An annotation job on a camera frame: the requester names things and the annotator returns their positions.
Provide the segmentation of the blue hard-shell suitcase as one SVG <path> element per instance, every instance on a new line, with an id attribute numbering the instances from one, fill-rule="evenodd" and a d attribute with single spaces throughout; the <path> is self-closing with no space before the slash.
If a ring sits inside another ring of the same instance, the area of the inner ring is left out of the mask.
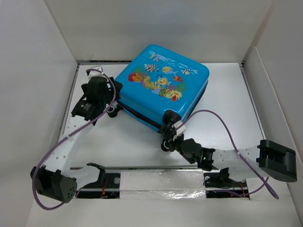
<path id="1" fill-rule="evenodd" d="M 116 78 L 122 84 L 116 107 L 163 136 L 161 148 L 173 150 L 173 125 L 184 122 L 204 94 L 209 69 L 161 46 L 148 45 Z"/>

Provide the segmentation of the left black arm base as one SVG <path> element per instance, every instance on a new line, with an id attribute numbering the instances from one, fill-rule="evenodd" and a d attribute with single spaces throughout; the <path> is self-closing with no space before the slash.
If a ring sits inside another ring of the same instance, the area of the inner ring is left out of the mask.
<path id="1" fill-rule="evenodd" d="M 89 183 L 75 197 L 79 199 L 119 199 L 121 173 L 106 173 L 100 183 Z"/>

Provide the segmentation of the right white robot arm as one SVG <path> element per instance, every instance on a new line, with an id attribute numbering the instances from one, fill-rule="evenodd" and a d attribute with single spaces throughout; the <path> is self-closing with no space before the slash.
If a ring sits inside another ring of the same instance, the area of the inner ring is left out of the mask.
<path id="1" fill-rule="evenodd" d="M 205 171 L 220 170 L 219 182 L 229 186 L 233 182 L 256 177 L 271 177 L 277 181 L 297 181 L 296 152 L 271 140 L 239 150 L 204 148 L 193 139 L 178 137 L 163 146 L 177 151 L 190 164 Z"/>

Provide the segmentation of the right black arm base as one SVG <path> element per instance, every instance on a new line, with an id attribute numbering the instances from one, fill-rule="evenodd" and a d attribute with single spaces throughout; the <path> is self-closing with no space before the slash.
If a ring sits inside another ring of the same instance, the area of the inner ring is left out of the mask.
<path id="1" fill-rule="evenodd" d="M 250 198 L 246 182 L 236 182 L 229 178 L 221 179 L 219 172 L 204 173 L 205 195 L 207 199 Z"/>

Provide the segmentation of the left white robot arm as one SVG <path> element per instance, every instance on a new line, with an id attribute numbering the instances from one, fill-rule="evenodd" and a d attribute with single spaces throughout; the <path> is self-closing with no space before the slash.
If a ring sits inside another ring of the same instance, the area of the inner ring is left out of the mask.
<path id="1" fill-rule="evenodd" d="M 71 112 L 70 129 L 30 173 L 34 199 L 45 210 L 52 208 L 43 205 L 38 195 L 63 205 L 70 202 L 83 187 L 92 184 L 98 188 L 106 183 L 103 166 L 90 162 L 80 169 L 72 169 L 71 165 L 88 132 L 112 107 L 118 89 L 114 79 L 106 75 L 91 77 L 81 88 L 83 95 Z"/>

